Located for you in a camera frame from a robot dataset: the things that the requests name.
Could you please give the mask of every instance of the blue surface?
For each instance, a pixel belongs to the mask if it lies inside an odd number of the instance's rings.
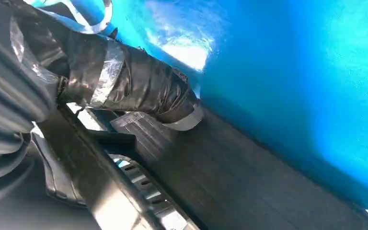
[[[219,115],[368,209],[368,0],[114,4],[119,39],[182,69]]]

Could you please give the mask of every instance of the taped hose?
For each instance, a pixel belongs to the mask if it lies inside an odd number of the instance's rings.
[[[144,50],[68,29],[51,16],[9,1],[39,64],[62,77],[62,102],[114,111],[139,111],[177,130],[202,119],[186,77]]]

